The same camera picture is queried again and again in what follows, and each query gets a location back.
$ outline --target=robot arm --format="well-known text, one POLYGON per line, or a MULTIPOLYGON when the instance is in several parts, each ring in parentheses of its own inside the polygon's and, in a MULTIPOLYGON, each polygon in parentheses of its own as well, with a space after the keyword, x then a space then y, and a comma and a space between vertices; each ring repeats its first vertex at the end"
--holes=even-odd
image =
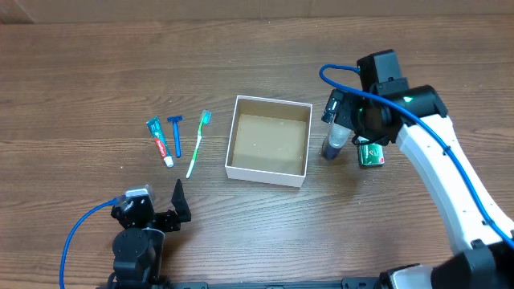
MULTIPOLYGON (((460 148, 450 118, 432 115, 423 117, 422 120, 451 146, 486 210, 495 220, 496 225, 511 238, 514 222, 502 212, 482 185, 460 148)), ((418 125, 404 124, 396 142, 402 153, 412 162, 438 207, 454 254, 473 249, 477 242, 491 245, 502 241, 500 236, 484 222, 450 158, 443 154, 441 147, 425 130, 418 125)))
POLYGON ((152 188, 148 185, 127 190, 111 216, 124 230, 112 243, 114 273, 105 289, 170 289, 171 282, 161 276, 161 256, 165 233, 179 231, 181 223, 191 221, 182 183, 177 180, 171 203, 175 210, 156 213, 152 188))
MULTIPOLYGON (((498 228, 512 238, 514 222, 492 200, 460 148, 447 116, 447 109, 430 86, 409 88, 402 77, 394 51, 383 51, 359 59, 362 90, 393 102, 421 118, 455 154, 469 176, 485 210, 498 228)), ((348 69, 327 65, 326 67, 348 69)), ((487 224, 472 199, 459 171, 445 152, 419 124, 376 98, 363 98, 355 89, 334 89, 322 120, 353 130, 380 145, 398 143, 425 183, 443 218, 454 257, 436 267, 413 265, 381 274, 380 288, 471 289, 513 288, 514 254, 487 224)))

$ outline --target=open box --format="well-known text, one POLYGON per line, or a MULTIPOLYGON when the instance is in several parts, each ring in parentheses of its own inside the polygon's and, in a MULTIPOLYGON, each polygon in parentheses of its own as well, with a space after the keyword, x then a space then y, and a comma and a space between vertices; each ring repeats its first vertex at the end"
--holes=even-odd
POLYGON ((301 187, 312 105, 238 96, 225 170, 229 178, 301 187))

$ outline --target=small bottle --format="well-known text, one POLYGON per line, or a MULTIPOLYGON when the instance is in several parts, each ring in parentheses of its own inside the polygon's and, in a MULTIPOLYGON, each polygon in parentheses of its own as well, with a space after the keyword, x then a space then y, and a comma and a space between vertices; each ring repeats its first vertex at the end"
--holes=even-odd
POLYGON ((325 137, 323 142, 323 157, 329 161, 337 157, 343 148, 343 145, 345 145, 348 140, 351 132, 351 129, 347 129, 342 125, 332 122, 332 124, 330 124, 328 135, 325 137))

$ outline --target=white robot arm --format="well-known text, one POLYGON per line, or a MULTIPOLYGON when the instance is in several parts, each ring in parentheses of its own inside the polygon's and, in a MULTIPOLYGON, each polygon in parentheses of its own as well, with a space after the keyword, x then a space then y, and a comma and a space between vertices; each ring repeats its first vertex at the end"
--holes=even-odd
POLYGON ((336 88, 321 119, 353 130, 370 143, 398 144, 434 200, 454 253, 434 268, 413 265, 383 272, 378 288, 514 288, 514 222, 492 200, 471 167, 437 92, 428 85, 409 88, 392 50, 359 59, 357 67, 327 64, 320 69, 321 79, 336 88), (356 72, 362 91, 327 78, 327 68, 356 72), (443 142, 436 141, 437 136, 443 142), (457 169, 457 162, 462 169, 457 169), (472 185, 465 182, 465 175, 472 185))
MULTIPOLYGON (((423 117, 457 156, 471 179, 485 209, 496 225, 510 238, 514 222, 507 217, 482 185, 475 170, 460 148, 450 118, 432 115, 423 117)), ((481 240, 484 245, 501 242, 500 236, 483 220, 469 190, 450 158, 439 144, 418 125, 404 124, 396 139, 402 153, 412 162, 434 200, 450 239, 451 250, 458 254, 473 249, 472 243, 481 240)))

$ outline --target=blue razor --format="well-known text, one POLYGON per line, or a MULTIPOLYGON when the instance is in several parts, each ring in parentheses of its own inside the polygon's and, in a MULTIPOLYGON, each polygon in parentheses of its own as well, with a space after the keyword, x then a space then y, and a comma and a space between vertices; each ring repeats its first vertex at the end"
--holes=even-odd
POLYGON ((182 116, 168 117, 168 122, 173 123, 173 137, 175 138, 175 152, 177 157, 181 156, 180 152, 180 134, 178 133, 178 122, 182 120, 182 116))

